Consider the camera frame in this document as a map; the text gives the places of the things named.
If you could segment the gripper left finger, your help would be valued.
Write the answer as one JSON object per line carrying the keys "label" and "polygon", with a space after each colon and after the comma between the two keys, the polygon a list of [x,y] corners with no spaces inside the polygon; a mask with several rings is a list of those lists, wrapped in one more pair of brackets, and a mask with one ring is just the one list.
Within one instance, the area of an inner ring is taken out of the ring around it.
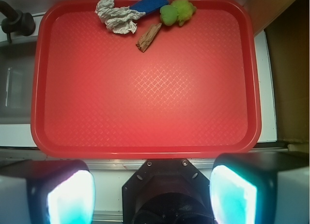
{"label": "gripper left finger", "polygon": [[82,160],[0,165],[2,224],[90,224],[94,205],[94,177]]}

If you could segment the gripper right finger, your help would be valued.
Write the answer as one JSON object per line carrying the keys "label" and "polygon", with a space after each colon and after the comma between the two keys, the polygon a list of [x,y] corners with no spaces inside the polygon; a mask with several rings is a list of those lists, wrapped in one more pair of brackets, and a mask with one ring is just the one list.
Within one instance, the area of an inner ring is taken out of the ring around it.
{"label": "gripper right finger", "polygon": [[308,224],[310,163],[303,152],[223,153],[210,200],[218,224]]}

